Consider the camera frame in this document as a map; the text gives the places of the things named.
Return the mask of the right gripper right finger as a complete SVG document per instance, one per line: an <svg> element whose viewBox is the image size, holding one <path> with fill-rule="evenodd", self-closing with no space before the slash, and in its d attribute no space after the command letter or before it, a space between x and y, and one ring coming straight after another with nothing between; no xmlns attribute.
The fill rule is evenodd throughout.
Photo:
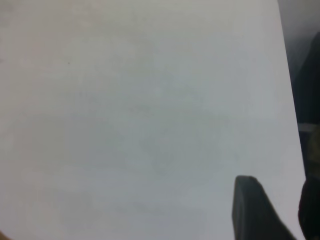
<svg viewBox="0 0 320 240"><path fill-rule="evenodd" d="M298 220L306 240L320 239L320 178L308 176L299 201Z"/></svg>

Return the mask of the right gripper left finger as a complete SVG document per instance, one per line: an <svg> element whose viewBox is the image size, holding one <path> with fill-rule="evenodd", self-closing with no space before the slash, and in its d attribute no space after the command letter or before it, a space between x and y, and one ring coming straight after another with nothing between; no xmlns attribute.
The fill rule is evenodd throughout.
<svg viewBox="0 0 320 240"><path fill-rule="evenodd" d="M260 182L252 176L235 178L232 223L236 240L294 240Z"/></svg>

